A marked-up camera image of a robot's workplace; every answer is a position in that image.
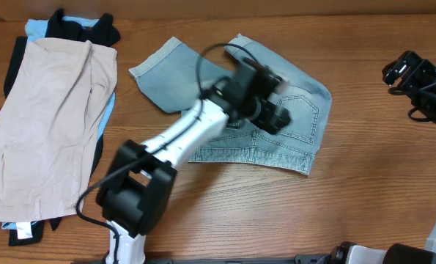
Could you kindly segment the light blue denim shorts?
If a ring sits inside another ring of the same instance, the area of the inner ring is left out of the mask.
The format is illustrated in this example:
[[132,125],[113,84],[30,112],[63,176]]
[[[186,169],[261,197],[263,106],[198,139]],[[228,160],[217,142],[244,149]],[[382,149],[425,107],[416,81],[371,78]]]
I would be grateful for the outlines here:
[[[226,52],[235,59],[253,54],[271,70],[285,75],[289,86],[270,101],[289,110],[292,121],[276,135],[245,121],[230,124],[222,134],[203,144],[189,158],[191,162],[245,163],[290,169],[308,175],[322,143],[332,98],[328,89],[277,53],[238,34]],[[186,113],[195,103],[202,86],[208,86],[230,71],[207,60],[196,69],[199,55],[176,37],[129,72],[139,89],[161,110]]]

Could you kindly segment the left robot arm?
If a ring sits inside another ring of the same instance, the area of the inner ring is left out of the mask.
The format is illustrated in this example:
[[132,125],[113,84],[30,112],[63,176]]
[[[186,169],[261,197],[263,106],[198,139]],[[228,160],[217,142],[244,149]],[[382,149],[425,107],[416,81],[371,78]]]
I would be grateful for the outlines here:
[[283,74],[243,59],[232,76],[199,87],[194,106],[167,130],[141,144],[127,140],[96,196],[110,229],[103,262],[144,263],[145,238],[166,209],[177,170],[229,123],[247,120],[269,134],[288,126],[289,111],[270,101],[288,83]]

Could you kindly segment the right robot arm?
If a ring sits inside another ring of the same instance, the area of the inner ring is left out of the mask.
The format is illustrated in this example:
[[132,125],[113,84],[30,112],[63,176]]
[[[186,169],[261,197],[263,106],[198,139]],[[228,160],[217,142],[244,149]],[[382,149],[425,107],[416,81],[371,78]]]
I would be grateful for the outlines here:
[[[407,97],[412,108],[407,116],[414,122],[436,124],[436,63],[414,51],[405,51],[382,69],[388,93]],[[436,217],[419,246],[394,242],[387,249],[345,241],[332,252],[314,257],[298,255],[295,263],[436,263]]]

